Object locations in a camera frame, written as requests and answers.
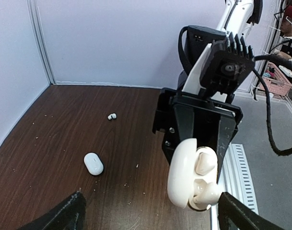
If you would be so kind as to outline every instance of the person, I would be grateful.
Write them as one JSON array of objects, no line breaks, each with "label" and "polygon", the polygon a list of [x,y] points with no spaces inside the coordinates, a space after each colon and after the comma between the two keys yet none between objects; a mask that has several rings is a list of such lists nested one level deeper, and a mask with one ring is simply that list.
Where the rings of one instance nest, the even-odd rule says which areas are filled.
[{"label": "person", "polygon": [[[286,19],[286,17],[292,20],[292,6],[288,6],[285,9],[280,27],[281,35],[283,37],[292,37],[292,24]],[[288,46],[282,46],[282,49],[278,55],[287,60],[290,60],[292,59],[292,48],[289,48]]]}]

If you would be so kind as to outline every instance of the dark brown wooden surface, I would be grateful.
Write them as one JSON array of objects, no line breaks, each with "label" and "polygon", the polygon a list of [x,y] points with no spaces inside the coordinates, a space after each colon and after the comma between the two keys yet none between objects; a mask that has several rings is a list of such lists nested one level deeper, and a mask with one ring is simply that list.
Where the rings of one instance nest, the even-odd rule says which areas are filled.
[{"label": "dark brown wooden surface", "polygon": [[[152,122],[158,90],[50,86],[0,148],[0,230],[43,215],[81,188],[90,230],[206,230],[209,212],[180,210]],[[110,113],[117,120],[108,121]],[[90,175],[84,155],[105,165]]]}]

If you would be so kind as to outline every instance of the plastic basket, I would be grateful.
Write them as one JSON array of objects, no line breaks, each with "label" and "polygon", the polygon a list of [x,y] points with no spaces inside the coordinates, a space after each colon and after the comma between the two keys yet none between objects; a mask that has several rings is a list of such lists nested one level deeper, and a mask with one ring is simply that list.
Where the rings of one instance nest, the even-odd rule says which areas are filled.
[{"label": "plastic basket", "polygon": [[[272,92],[274,94],[278,94],[281,96],[286,96],[290,89],[292,88],[292,84],[289,82],[289,80],[284,76],[284,74],[281,72],[281,70],[274,64],[269,62],[267,64],[267,68],[275,68],[275,79],[271,78],[265,78],[263,77],[263,80],[265,81],[269,92]],[[262,84],[259,85],[260,90],[264,90],[264,87]]]}]

